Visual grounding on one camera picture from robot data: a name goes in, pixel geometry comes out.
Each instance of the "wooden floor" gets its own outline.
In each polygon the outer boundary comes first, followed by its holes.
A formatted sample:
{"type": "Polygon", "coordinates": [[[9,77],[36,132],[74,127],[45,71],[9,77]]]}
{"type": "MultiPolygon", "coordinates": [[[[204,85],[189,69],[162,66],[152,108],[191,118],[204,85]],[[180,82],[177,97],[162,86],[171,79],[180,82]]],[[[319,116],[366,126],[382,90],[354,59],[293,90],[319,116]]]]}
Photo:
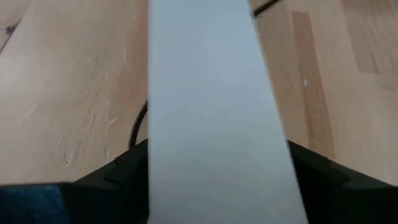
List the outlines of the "wooden floor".
{"type": "MultiPolygon", "coordinates": [[[[0,2],[0,184],[75,180],[127,149],[147,99],[147,6],[0,2]]],[[[397,21],[395,0],[282,0],[255,21],[286,137],[391,184],[397,21]]]]}
{"type": "Polygon", "coordinates": [[[398,184],[398,2],[284,0],[256,24],[287,138],[398,184]]]}

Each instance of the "black wire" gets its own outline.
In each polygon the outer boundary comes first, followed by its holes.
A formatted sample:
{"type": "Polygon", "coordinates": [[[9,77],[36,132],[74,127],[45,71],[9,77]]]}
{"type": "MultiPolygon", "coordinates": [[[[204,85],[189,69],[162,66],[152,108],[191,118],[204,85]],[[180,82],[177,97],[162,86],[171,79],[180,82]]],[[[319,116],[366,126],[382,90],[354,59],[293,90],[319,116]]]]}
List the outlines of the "black wire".
{"type": "Polygon", "coordinates": [[[148,101],[146,101],[144,106],[141,108],[137,116],[136,122],[134,123],[134,126],[132,128],[129,149],[132,149],[136,145],[139,127],[141,126],[142,120],[144,120],[147,111],[148,111],[148,101]]]}
{"type": "Polygon", "coordinates": [[[280,0],[271,0],[271,1],[263,4],[262,6],[258,7],[257,9],[253,10],[253,17],[256,18],[262,12],[264,12],[267,9],[269,9],[270,7],[272,7],[275,3],[279,2],[279,1],[280,0]]]}

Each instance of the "black cable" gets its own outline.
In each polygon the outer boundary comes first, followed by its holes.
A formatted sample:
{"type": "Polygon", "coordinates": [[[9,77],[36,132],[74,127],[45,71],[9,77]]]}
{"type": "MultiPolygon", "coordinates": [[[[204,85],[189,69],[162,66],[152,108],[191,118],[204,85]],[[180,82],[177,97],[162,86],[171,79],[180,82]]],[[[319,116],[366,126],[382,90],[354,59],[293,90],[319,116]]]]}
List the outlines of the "black cable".
{"type": "Polygon", "coordinates": [[[129,149],[132,149],[136,145],[139,127],[141,126],[142,120],[144,120],[147,111],[148,111],[148,101],[146,101],[144,106],[141,108],[137,116],[136,122],[132,127],[129,149]]]}
{"type": "Polygon", "coordinates": [[[279,1],[280,0],[271,0],[271,1],[263,4],[262,6],[258,7],[257,9],[253,10],[253,17],[256,18],[262,12],[264,12],[267,9],[269,9],[270,7],[272,7],[275,3],[279,2],[279,1]]]}

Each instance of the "white strip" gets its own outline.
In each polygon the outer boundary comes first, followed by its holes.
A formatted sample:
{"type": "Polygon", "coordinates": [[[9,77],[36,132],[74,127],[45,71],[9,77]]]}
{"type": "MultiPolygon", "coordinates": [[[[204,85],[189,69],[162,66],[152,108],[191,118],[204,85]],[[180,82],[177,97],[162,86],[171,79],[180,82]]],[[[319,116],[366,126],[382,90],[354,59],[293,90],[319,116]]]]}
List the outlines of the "white strip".
{"type": "Polygon", "coordinates": [[[306,223],[245,0],[152,0],[150,224],[306,223]]]}

